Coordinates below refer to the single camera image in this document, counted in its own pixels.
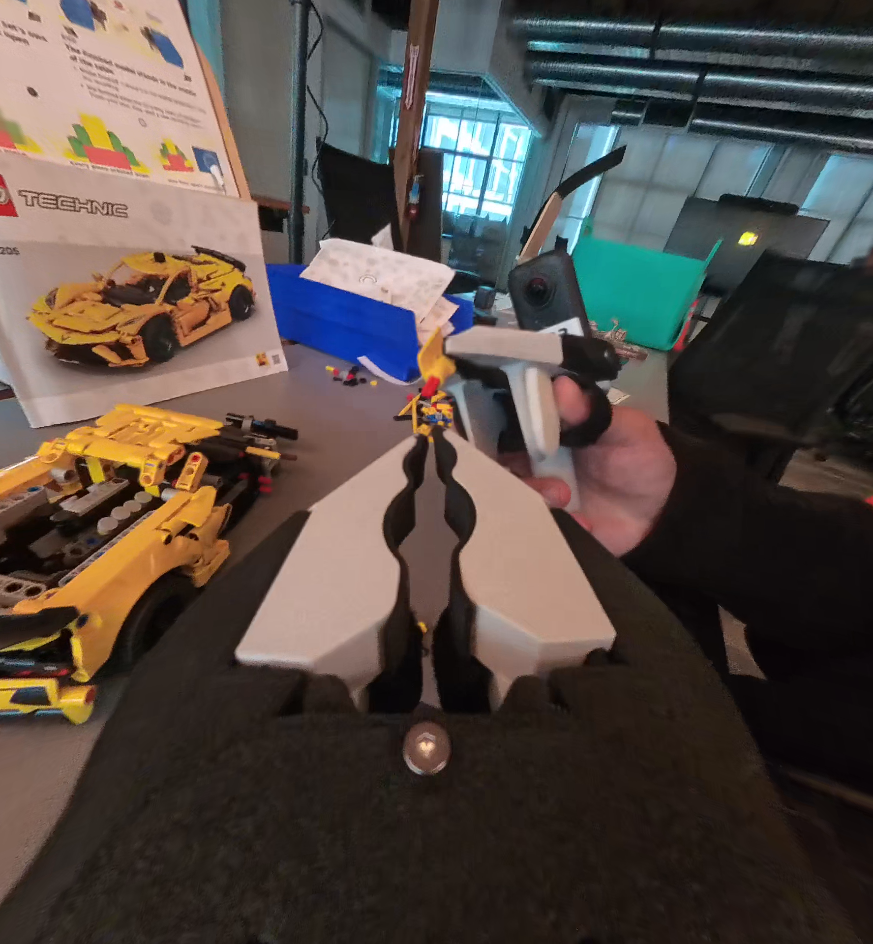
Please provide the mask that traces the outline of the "blue plastic bin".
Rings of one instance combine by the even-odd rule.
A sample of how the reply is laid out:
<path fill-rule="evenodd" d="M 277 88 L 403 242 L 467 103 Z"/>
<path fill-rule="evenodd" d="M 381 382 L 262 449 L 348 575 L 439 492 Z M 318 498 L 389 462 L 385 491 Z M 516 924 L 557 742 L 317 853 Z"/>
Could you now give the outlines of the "blue plastic bin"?
<path fill-rule="evenodd" d="M 452 278 L 445 266 L 378 261 L 341 273 L 338 286 L 306 277 L 306 270 L 302 265 L 266 266 L 280 336 L 362 363 L 395 384 L 419 376 L 426 327 L 448 334 L 474 324 L 472 301 L 435 296 Z"/>

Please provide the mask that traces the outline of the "teal plastic bin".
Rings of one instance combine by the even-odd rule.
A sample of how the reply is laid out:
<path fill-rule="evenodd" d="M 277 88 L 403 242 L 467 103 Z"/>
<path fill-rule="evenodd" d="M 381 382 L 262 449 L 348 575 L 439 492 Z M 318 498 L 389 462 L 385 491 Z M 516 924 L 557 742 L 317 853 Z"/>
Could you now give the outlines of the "teal plastic bin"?
<path fill-rule="evenodd" d="M 600 331 L 619 327 L 630 344 L 671 350 L 721 245 L 715 242 L 706 257 L 694 259 L 585 231 L 572 260 L 588 320 Z"/>

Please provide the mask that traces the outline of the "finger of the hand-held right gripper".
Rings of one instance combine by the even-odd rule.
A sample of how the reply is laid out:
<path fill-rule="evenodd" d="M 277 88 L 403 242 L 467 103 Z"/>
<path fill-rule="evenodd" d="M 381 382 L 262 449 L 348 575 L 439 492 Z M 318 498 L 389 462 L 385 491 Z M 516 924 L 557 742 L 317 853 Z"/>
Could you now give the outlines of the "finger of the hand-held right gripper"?
<path fill-rule="evenodd" d="M 500 452 L 511 390 L 503 372 L 456 372 L 447 381 L 460 434 L 481 452 Z"/>
<path fill-rule="evenodd" d="M 473 326 L 451 334 L 444 341 L 444 351 L 451 360 L 481 367 L 503 367 L 516 362 L 559 367 L 564 360 L 560 335 L 498 326 Z"/>

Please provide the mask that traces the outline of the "dark brown door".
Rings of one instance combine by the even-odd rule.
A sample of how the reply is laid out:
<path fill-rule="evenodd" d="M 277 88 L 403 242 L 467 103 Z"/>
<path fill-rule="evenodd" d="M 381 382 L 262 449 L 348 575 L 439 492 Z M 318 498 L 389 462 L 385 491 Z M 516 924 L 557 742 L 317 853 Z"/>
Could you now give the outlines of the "dark brown door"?
<path fill-rule="evenodd" d="M 444 153 L 439 149 L 419 149 L 416 174 L 423 174 L 419 218 L 409 222 L 406 252 L 431 262 L 441 262 Z"/>

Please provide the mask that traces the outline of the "grey door yellow sign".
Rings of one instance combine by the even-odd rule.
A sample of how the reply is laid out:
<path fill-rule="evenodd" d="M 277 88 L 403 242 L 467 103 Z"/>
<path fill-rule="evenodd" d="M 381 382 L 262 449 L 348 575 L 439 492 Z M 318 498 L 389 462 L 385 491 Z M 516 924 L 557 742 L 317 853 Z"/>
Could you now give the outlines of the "grey door yellow sign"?
<path fill-rule="evenodd" d="M 717 200 L 690 196 L 666 240 L 668 254 L 705 261 L 702 290 L 724 297 L 773 253 L 807 259 L 829 222 L 797 206 L 741 195 Z"/>

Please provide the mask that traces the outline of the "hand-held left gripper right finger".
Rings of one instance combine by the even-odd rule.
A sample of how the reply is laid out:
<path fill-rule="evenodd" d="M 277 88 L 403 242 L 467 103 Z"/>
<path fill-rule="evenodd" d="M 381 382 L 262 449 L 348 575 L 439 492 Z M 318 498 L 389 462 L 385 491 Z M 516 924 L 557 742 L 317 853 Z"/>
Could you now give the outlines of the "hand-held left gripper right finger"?
<path fill-rule="evenodd" d="M 616 631 L 584 570 L 589 534 L 460 435 L 434 439 L 444 517 L 456 538 L 450 593 L 434 631 L 446 712 L 501 707 L 513 684 L 608 653 Z"/>

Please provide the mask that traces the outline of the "instruction poster board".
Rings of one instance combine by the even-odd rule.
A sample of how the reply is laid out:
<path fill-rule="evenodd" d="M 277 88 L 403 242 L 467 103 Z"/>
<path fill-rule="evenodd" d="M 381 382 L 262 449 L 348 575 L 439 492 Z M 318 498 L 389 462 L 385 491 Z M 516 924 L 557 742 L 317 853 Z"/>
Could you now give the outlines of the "instruction poster board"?
<path fill-rule="evenodd" d="M 0 151 L 249 198 L 181 2 L 0 1 Z"/>

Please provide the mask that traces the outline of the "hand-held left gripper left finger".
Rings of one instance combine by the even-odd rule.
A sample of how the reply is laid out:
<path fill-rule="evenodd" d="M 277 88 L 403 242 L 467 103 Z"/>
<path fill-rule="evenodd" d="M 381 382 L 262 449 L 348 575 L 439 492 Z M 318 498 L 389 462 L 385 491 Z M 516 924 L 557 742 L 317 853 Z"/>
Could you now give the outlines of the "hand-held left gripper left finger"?
<path fill-rule="evenodd" d="M 332 676 L 371 712 L 418 706 L 423 632 L 399 550 L 425 470 L 426 438 L 413 434 L 301 516 L 239 665 Z"/>

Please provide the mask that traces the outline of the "dark ceiling pipes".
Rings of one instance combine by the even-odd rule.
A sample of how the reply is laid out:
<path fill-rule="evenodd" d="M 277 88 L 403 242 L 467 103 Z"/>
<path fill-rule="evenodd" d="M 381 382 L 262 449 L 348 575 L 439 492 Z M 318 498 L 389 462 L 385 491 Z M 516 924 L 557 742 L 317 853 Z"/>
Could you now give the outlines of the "dark ceiling pipes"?
<path fill-rule="evenodd" d="M 522 14 L 531 85 L 873 123 L 873 29 Z"/>

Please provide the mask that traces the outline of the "black backdrop board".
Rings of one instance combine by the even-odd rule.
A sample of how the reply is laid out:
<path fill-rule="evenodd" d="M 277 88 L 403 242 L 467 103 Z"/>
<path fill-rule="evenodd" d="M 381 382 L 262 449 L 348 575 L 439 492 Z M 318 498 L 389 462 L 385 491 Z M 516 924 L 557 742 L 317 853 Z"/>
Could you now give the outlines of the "black backdrop board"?
<path fill-rule="evenodd" d="M 403 250 L 391 164 L 324 144 L 317 152 L 317 172 L 329 237 L 371 244 L 383 231 L 396 251 Z"/>

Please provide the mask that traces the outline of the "person's right forearm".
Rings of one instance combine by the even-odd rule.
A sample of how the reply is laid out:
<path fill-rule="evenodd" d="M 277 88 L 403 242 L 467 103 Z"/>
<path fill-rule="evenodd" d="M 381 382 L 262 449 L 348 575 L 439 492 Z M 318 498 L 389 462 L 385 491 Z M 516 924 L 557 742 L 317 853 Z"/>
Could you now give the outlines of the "person's right forearm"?
<path fill-rule="evenodd" d="M 625 563 L 745 626 L 764 677 L 726 684 L 764 754 L 873 791 L 873 506 L 775 484 L 658 428 L 676 478 Z"/>

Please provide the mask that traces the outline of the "black blue brick assembly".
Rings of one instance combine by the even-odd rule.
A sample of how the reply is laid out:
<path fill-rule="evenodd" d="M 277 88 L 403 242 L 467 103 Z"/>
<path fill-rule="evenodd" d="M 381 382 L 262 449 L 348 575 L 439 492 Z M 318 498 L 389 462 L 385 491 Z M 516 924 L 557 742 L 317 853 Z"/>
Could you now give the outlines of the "black blue brick assembly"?
<path fill-rule="evenodd" d="M 278 424 L 274 419 L 256 419 L 253 415 L 226 413 L 224 430 L 227 427 L 246 438 L 281 439 L 291 442 L 300 438 L 298 429 Z"/>

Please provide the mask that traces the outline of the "grey desk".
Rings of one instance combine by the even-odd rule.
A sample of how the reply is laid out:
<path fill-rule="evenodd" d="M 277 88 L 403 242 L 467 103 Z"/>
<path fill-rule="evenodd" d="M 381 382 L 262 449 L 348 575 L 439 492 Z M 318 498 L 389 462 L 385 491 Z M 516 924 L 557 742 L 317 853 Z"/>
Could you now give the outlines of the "grey desk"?
<path fill-rule="evenodd" d="M 274 418 L 300 431 L 298 459 L 284 466 L 272 494 L 231 532 L 232 566 L 295 511 L 308 508 L 392 448 L 406 433 L 393 420 L 405 390 L 389 383 L 345 388 L 331 379 L 341 362 L 284 346 L 289 370 L 166 402 L 172 410 L 222 418 Z M 72 424 L 33 430 L 10 390 L 0 386 L 0 468 L 36 451 Z M 123 697 L 128 675 L 100 683 L 91 719 L 75 726 L 53 716 L 0 721 L 0 903 L 58 821 L 101 729 Z"/>

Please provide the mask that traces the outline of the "pile of toy bricks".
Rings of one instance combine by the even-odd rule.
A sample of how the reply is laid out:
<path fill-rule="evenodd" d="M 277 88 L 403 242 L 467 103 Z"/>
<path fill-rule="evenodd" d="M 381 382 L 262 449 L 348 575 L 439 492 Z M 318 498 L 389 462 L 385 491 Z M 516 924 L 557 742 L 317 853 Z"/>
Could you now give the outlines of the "pile of toy bricks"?
<path fill-rule="evenodd" d="M 394 416 L 396 422 L 409 422 L 414 434 L 432 439 L 435 430 L 450 430 L 455 422 L 455 402 L 445 391 L 429 397 L 421 392 L 407 397 L 404 407 Z"/>

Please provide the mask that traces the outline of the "person's right hand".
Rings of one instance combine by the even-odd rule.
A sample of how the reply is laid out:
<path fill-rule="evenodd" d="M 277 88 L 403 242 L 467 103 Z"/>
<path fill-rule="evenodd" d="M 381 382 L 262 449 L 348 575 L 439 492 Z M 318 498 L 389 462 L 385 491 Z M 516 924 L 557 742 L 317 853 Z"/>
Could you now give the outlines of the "person's right hand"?
<path fill-rule="evenodd" d="M 674 486 L 677 466 L 655 420 L 640 410 L 613 408 L 595 442 L 572 451 L 576 486 L 536 477 L 525 453 L 500 453 L 501 466 L 535 490 L 549 508 L 567 510 L 612 555 L 621 558 L 649 535 Z"/>

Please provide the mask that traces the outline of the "yellow curved brick panel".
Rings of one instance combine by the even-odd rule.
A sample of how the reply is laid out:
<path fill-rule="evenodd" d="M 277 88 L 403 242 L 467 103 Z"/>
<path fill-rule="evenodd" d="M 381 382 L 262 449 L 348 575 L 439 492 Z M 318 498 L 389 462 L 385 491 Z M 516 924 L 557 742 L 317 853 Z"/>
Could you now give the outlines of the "yellow curved brick panel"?
<path fill-rule="evenodd" d="M 454 361 L 446 354 L 445 337 L 441 329 L 435 331 L 419 349 L 418 366 L 422 383 L 420 397 L 431 400 L 445 388 L 448 379 L 456 372 Z"/>

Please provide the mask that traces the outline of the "brown wooden post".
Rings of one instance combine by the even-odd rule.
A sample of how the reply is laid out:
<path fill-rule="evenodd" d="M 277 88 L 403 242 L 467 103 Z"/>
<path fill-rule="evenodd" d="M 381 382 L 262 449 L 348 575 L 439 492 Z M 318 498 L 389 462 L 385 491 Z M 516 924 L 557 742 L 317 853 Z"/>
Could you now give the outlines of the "brown wooden post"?
<path fill-rule="evenodd" d="M 405 252 L 409 250 L 411 222 L 416 216 L 416 211 L 410 209 L 411 192 L 418 174 L 420 137 L 438 9 L 438 1 L 413 1 L 410 4 L 393 159 L 399 243 L 400 249 Z"/>

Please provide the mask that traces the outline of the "toy car instruction booklet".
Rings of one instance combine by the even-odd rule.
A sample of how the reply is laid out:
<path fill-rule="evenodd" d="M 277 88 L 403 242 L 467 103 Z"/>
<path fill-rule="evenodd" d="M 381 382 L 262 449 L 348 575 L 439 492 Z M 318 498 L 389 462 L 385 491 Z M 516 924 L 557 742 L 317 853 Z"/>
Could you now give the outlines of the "toy car instruction booklet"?
<path fill-rule="evenodd" d="M 248 199 L 0 150 L 0 359 L 34 428 L 288 369 Z"/>

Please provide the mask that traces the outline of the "black metal pole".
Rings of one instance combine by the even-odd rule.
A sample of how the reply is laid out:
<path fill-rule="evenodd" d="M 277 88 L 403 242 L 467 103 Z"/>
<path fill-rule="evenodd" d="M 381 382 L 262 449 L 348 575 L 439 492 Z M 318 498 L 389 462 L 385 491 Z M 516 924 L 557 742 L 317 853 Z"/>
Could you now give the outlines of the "black metal pole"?
<path fill-rule="evenodd" d="M 309 21 L 311 2 L 291 2 L 293 8 L 293 61 L 291 74 L 291 163 L 289 259 L 301 265 L 304 249 L 304 189 L 306 177 L 305 124 L 307 112 Z"/>

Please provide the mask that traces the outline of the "yellow toy brick car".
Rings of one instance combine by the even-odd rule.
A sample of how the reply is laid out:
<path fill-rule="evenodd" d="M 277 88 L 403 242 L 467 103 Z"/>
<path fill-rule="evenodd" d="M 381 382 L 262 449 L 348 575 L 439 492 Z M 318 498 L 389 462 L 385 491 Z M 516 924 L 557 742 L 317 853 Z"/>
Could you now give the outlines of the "yellow toy brick car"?
<path fill-rule="evenodd" d="M 0 718 L 89 720 L 229 559 L 296 457 L 224 427 L 120 404 L 0 469 Z"/>

